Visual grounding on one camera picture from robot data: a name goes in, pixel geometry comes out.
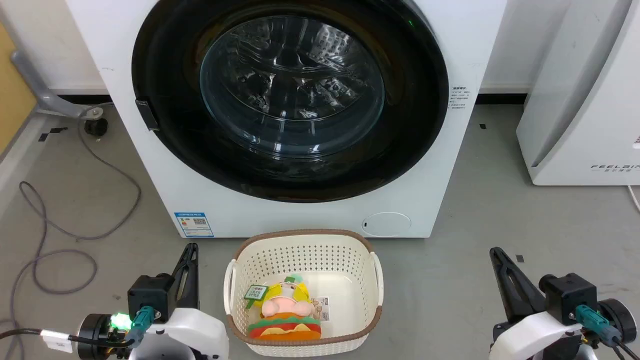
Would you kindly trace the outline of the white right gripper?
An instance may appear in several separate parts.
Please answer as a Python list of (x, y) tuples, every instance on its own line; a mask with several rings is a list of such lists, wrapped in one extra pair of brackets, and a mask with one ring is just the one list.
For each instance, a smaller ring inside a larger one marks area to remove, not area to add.
[(563, 325), (544, 312), (545, 298), (502, 248), (491, 248), (489, 257), (507, 323), (516, 324), (497, 337), (488, 360), (528, 360), (567, 332), (582, 329), (580, 323)]

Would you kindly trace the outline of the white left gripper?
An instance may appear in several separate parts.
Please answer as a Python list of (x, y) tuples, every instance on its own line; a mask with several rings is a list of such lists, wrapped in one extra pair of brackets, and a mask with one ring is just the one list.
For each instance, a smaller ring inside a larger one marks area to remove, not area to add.
[(230, 342), (225, 324), (199, 310), (198, 244), (185, 246), (172, 276), (177, 309), (167, 322), (147, 329), (128, 360), (229, 360)]

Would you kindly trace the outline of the black round washer door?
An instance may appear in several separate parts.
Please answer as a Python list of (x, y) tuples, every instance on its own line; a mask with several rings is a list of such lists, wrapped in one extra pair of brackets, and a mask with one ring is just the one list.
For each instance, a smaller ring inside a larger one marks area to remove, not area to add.
[(406, 0), (159, 0), (131, 75), (182, 162), (286, 203), (355, 198), (407, 173), (450, 97), (441, 48)]

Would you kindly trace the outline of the white front-load washing machine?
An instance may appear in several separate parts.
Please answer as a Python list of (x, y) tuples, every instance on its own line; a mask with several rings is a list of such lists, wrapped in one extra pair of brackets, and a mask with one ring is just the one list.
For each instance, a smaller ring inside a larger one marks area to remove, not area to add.
[(187, 166), (147, 129), (135, 103), (132, 55), (141, 27), (160, 0), (64, 0), (103, 84), (174, 226), (174, 213), (204, 213), (215, 238), (247, 239), (286, 230), (362, 230), (368, 216), (404, 214), (402, 239), (432, 234), (473, 112), (506, 0), (405, 0), (427, 21), (445, 60), (449, 91), (471, 91), (465, 109), (446, 108), (434, 143), (405, 174), (371, 192), (332, 202), (278, 202), (221, 186)]

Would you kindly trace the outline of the blue energy label sticker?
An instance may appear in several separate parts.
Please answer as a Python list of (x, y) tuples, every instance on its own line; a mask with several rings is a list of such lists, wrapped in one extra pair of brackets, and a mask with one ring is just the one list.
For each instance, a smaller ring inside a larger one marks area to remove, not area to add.
[(213, 239), (214, 232), (203, 212), (174, 212), (177, 228), (185, 239)]

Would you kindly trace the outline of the green hang tag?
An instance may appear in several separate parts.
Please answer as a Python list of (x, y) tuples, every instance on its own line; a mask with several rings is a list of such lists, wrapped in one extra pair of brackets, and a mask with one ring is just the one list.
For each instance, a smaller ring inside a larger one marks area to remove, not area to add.
[(245, 292), (243, 299), (246, 301), (245, 308), (250, 309), (254, 306), (261, 307), (265, 301), (266, 294), (269, 290), (268, 285), (252, 284)]

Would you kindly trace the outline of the burger plush doll toy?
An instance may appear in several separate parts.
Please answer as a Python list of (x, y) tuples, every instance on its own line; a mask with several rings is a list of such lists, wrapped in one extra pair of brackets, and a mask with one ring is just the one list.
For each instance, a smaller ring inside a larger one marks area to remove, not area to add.
[(253, 306), (259, 309), (259, 320), (247, 327), (247, 337), (272, 342), (321, 339), (322, 325), (312, 317), (314, 306), (310, 300), (301, 275), (291, 274), (269, 285), (262, 306)]

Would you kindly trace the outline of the cream perforated laundry basket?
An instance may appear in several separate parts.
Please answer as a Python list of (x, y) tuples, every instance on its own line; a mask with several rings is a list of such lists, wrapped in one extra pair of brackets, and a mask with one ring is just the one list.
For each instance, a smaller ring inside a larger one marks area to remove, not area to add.
[[(259, 309), (246, 309), (251, 285), (270, 286), (298, 274), (310, 297), (329, 297), (330, 321), (320, 322), (314, 341), (265, 341), (247, 337)], [(349, 230), (287, 230), (247, 239), (228, 263), (222, 286), (231, 332), (254, 353), (278, 358), (315, 358), (358, 349), (377, 326), (384, 276), (373, 246)]]

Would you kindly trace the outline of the white paper label tag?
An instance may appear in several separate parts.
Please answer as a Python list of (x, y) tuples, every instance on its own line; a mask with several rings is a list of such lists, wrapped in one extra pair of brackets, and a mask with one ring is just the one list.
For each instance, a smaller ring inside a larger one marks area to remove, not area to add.
[(328, 296), (316, 296), (311, 297), (311, 305), (313, 305), (313, 312), (311, 316), (320, 322), (330, 321), (330, 297)]

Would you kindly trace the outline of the round white filter cover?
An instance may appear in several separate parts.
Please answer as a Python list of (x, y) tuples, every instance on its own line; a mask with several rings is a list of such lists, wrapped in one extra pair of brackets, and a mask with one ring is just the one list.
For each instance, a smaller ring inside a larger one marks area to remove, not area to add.
[(361, 228), (370, 237), (390, 238), (405, 234), (411, 225), (411, 219), (402, 213), (378, 212), (365, 218)]

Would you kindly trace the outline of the black caster wheel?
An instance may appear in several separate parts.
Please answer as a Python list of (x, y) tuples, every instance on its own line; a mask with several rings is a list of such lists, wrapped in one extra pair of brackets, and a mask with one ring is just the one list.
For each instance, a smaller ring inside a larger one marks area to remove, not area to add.
[(86, 134), (101, 138), (105, 136), (109, 129), (109, 121), (105, 118), (88, 119), (85, 120), (83, 130)]

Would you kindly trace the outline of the small printed text sticker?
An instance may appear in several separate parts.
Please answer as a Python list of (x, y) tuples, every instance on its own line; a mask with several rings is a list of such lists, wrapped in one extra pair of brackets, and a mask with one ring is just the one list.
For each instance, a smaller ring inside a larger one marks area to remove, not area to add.
[(449, 91), (447, 108), (449, 110), (466, 109), (471, 98), (471, 90), (467, 86), (452, 85)]

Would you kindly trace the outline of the white air purifier appliance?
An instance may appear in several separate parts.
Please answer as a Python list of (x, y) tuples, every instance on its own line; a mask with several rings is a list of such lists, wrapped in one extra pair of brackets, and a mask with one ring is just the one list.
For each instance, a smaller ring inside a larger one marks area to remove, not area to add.
[(572, 0), (516, 129), (537, 186), (640, 186), (640, 0)]

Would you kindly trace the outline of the grey metal stand leg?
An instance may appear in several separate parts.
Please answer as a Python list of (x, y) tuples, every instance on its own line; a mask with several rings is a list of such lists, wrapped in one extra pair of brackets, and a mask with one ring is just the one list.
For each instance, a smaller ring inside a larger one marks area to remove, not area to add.
[(23, 51), (14, 50), (10, 60), (35, 97), (36, 112), (84, 120), (98, 120), (105, 114), (103, 105), (74, 104), (55, 94)]

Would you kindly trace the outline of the yellow wooden panel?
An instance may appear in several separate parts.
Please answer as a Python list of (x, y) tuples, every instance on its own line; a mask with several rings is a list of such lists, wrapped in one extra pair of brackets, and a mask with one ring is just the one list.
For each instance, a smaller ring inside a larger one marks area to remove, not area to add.
[(11, 55), (16, 45), (0, 22), (0, 156), (32, 113), (37, 101)]

